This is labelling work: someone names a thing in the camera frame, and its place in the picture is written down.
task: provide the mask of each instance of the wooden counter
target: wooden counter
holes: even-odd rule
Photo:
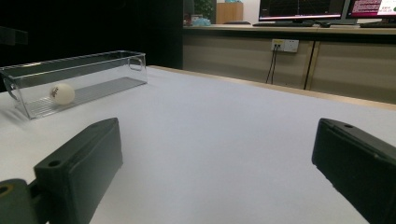
[[[183,69],[265,82],[272,39],[299,40],[276,56],[274,84],[396,104],[396,29],[359,25],[183,29]]]

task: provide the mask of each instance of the clear plastic container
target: clear plastic container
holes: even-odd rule
[[[145,54],[112,51],[81,57],[0,68],[9,95],[28,119],[67,108],[148,82]],[[62,105],[50,97],[57,84],[72,87],[75,97]]]

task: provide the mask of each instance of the ping pong ball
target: ping pong ball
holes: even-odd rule
[[[49,97],[58,105],[68,105],[72,103],[76,94],[68,84],[59,83],[53,86],[49,91]]]

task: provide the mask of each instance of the keyboard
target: keyboard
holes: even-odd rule
[[[276,22],[276,23],[254,23],[257,27],[311,27],[313,22]]]
[[[361,23],[360,26],[361,28],[396,28],[396,22],[375,21]]]

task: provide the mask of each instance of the wall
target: wall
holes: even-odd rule
[[[223,3],[224,0],[218,0],[218,3]],[[244,21],[250,23],[259,22],[259,6],[260,0],[242,0],[244,3]]]

